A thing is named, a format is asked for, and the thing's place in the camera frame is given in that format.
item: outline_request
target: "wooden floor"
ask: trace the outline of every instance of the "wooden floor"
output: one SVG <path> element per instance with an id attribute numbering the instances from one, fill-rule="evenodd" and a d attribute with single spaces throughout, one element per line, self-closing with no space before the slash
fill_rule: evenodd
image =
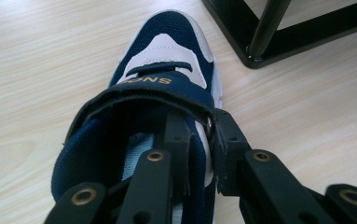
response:
<path id="1" fill-rule="evenodd" d="M 306 11 L 297 0 L 284 25 L 354 1 L 318 2 Z M 262 3 L 250 5 L 261 11 Z M 200 0 L 1 0 L 0 223 L 45 220 L 53 164 L 74 115 L 106 88 L 141 24 L 167 8 L 190 14 L 204 31 L 224 109 L 253 148 L 275 153 L 320 193 L 334 183 L 357 186 L 357 33 L 251 70 Z M 238 199 L 217 196 L 215 223 L 243 223 Z"/>

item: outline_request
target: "velcro strap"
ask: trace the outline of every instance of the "velcro strap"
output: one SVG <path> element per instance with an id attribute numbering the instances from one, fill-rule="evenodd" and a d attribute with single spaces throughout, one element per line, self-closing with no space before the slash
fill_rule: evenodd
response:
<path id="1" fill-rule="evenodd" d="M 79 110 L 66 141 L 88 120 L 113 105 L 141 99 L 174 106 L 203 125 L 206 125 L 208 119 L 214 120 L 214 102 L 211 94 L 190 82 L 182 73 L 171 71 L 132 78 L 101 92 Z"/>

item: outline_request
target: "navy blue sneaker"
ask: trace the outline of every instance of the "navy blue sneaker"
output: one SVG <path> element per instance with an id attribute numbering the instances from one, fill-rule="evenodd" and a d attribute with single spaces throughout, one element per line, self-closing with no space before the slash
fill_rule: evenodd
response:
<path id="1" fill-rule="evenodd" d="M 220 108 L 214 57 L 198 24 L 178 11 L 151 17 L 131 41 L 109 88 L 76 115 L 57 159 L 52 193 L 97 182 L 111 188 L 132 176 L 140 155 L 160 146 L 169 113 L 184 115 L 190 147 L 174 197 L 172 223 L 213 223 L 215 181 L 207 125 Z"/>

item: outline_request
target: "black metal frame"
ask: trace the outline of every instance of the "black metal frame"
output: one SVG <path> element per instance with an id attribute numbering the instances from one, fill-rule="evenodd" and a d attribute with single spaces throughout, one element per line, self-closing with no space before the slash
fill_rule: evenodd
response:
<path id="1" fill-rule="evenodd" d="M 291 0 L 268 0 L 259 20 L 244 0 L 202 0 L 241 61 L 261 68 L 357 32 L 357 3 L 277 30 Z"/>

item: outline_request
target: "brass screw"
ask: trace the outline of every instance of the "brass screw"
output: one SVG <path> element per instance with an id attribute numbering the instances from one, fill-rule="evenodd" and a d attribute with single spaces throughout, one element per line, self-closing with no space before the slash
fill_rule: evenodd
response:
<path id="1" fill-rule="evenodd" d="M 164 159 L 164 154 L 158 151 L 153 151 L 147 155 L 149 161 L 161 161 Z"/>
<path id="2" fill-rule="evenodd" d="M 338 194 L 346 202 L 352 203 L 357 206 L 357 191 L 353 189 L 341 189 Z"/>
<path id="3" fill-rule="evenodd" d="M 265 152 L 256 152 L 254 158 L 258 161 L 271 161 L 271 157 Z"/>
<path id="4" fill-rule="evenodd" d="M 84 188 L 77 191 L 71 198 L 75 205 L 84 205 L 93 201 L 97 196 L 97 190 L 94 188 Z"/>

